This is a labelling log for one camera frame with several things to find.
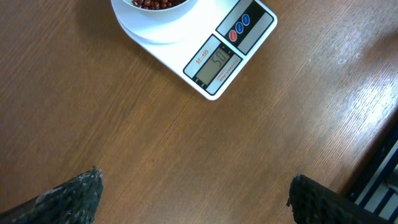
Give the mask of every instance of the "brown food in bowl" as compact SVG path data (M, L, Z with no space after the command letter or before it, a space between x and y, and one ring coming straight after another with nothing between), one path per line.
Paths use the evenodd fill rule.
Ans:
M132 0L132 5L150 10L168 9L185 2L186 0Z

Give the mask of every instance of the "blue button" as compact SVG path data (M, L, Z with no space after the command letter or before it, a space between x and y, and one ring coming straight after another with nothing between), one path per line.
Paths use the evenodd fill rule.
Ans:
M243 25L248 26L250 24L250 16L247 14L244 14L242 16L242 22L243 22Z
M242 24L241 22L238 22L238 23L235 25L235 29L236 29L236 32L237 32L237 33L239 33L239 34L243 33L243 24Z

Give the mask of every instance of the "bowl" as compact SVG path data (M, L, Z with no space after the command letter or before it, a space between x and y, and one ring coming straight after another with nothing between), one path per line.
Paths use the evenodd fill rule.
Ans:
M198 0L186 0L185 2L168 9L150 10L136 7L132 4L131 0L123 0L126 4L131 6L137 12L144 14L152 19L162 20L162 21L173 21L183 17L187 12L189 12Z

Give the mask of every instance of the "white digital scale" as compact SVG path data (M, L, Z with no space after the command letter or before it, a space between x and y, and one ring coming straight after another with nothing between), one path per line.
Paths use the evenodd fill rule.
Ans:
M111 2L130 38L209 100L223 94L277 25L259 0L198 0L174 21Z

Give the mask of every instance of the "brown wooden surface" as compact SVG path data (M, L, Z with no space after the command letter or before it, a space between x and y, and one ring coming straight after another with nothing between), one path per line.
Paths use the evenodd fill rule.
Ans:
M398 2L264 2L276 30L211 102L109 1L0 1L0 212L93 164L96 223L292 223L295 174L341 190L397 109Z

